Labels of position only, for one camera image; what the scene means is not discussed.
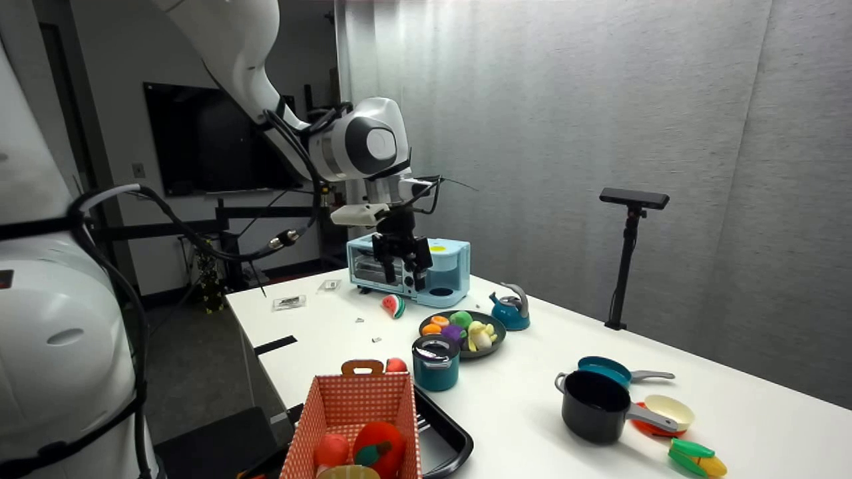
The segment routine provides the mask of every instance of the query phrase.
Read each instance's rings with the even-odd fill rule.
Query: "small plate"
[[[431,316],[452,316],[455,312],[438,312],[438,314],[428,314],[422,325],[418,325],[418,336],[422,336],[422,329],[423,329],[423,325],[431,318]],[[476,321],[481,321],[481,325],[492,325],[496,326],[496,341],[492,341],[492,345],[488,349],[488,350],[468,350],[468,341],[461,341],[461,353],[459,353],[459,358],[461,361],[475,361],[475,358],[481,358],[481,356],[491,356],[491,353],[496,353],[500,345],[503,345],[503,341],[507,341],[507,326],[500,325],[500,321],[496,321],[492,316],[488,316],[488,314],[481,314],[481,312],[468,312]]]

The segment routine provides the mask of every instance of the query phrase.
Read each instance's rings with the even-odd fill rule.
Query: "orange basket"
[[[279,479],[315,479],[315,450],[322,436],[342,434],[355,441],[371,420],[395,424],[406,434],[407,450],[399,479],[418,479],[422,446],[414,381],[407,372],[387,376],[376,358],[352,358],[343,361],[342,376],[315,377]]]

